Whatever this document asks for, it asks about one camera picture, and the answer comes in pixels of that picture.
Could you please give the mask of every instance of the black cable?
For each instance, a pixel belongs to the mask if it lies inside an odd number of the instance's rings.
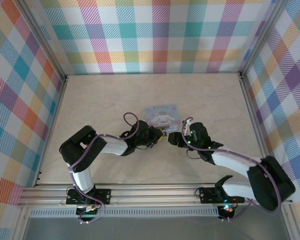
[[[188,155],[188,151],[189,151],[189,149],[186,150],[186,155],[188,156],[188,158],[190,158],[190,159],[201,159],[201,157],[190,157]]]
[[[202,188],[202,186],[198,187],[195,191],[194,191],[194,195],[196,195],[198,198],[200,198],[200,195],[197,194],[197,191]]]
[[[146,148],[139,148],[139,147],[135,147],[136,149],[139,149],[139,150],[147,150],[149,147],[147,146]]]
[[[68,191],[69,191],[70,188],[71,188],[71,189],[75,189],[74,186],[69,186],[69,187],[66,189],[65,192],[66,192],[66,195],[69,196],[69,197],[71,198],[72,196],[68,194]]]
[[[121,135],[120,138],[125,138],[127,136],[127,134],[129,133],[129,131],[124,131]]]

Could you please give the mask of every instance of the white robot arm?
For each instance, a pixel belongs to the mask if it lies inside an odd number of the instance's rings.
[[[132,126],[130,131],[124,132],[122,135],[130,135],[136,129],[136,124]],[[226,167],[241,175],[241,177],[227,175],[215,184],[214,192],[220,201],[226,202],[231,197],[243,197],[256,200],[268,211],[274,211],[277,208],[278,200],[274,186],[256,163],[260,163],[269,171],[279,189],[282,201],[296,190],[274,157],[267,156],[263,159],[253,157],[250,158],[252,161],[248,161],[237,155],[227,154],[228,149],[226,147],[218,142],[211,141],[206,128],[201,122],[189,124],[188,127],[187,131],[190,131],[190,135],[185,136],[188,143],[197,148],[211,149],[209,151],[197,151],[205,162]],[[91,180],[89,166],[98,154],[109,153],[127,156],[133,153],[137,146],[152,147],[162,136],[163,133],[159,129],[148,126],[144,121],[139,121],[137,134],[125,140],[108,135],[98,137],[91,126],[85,126],[64,142],[59,151],[68,164],[76,186],[84,194],[93,197],[96,189]],[[194,150],[183,140],[181,132],[170,133],[168,141],[180,148]],[[81,197],[84,199],[83,204],[91,204],[91,199]]]

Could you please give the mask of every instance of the plaid wallpaper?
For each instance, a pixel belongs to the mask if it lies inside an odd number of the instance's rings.
[[[300,0],[290,0],[248,74],[268,149],[297,191],[300,219]]]
[[[253,39],[252,39],[252,41],[250,43],[250,46],[249,46],[248,50],[246,51],[246,53],[244,55],[243,61],[241,62],[241,65],[240,65],[240,68],[238,69],[238,72],[241,72],[244,69],[244,67],[245,67],[245,65],[247,63],[248,57],[250,56],[251,51],[256,46],[257,40],[259,39],[259,36],[262,33],[262,31],[263,31],[263,29],[264,29],[264,27],[266,25],[267,20],[271,16],[271,13],[272,13],[275,5],[276,5],[276,2],[277,2],[277,0],[271,0],[271,3],[269,5],[266,13],[263,16],[263,19],[262,19],[262,21],[261,21],[261,23],[260,23],[257,31],[254,34],[254,37],[253,37]]]
[[[34,180],[61,84],[13,0],[0,0],[0,240]]]
[[[65,71],[81,75],[237,72],[272,9],[266,13],[262,7],[274,1],[40,0],[36,8],[27,3]]]

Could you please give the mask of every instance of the book cover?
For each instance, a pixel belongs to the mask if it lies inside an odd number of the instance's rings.
[[[162,128],[166,132],[177,131],[180,124],[180,117],[177,105],[157,105],[145,108],[145,121],[155,128]]]

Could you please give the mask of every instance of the beige table surface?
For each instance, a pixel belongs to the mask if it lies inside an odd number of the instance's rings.
[[[252,157],[261,156],[234,73],[70,76],[39,183],[71,182],[59,147],[83,126],[118,136],[130,129],[123,120],[125,112],[144,120],[145,107],[163,104],[176,104],[181,120],[192,116],[202,122],[212,140]],[[135,121],[132,116],[127,119]],[[234,174],[201,159],[189,159],[184,148],[165,139],[126,157],[102,153],[90,171],[95,183],[214,183]]]

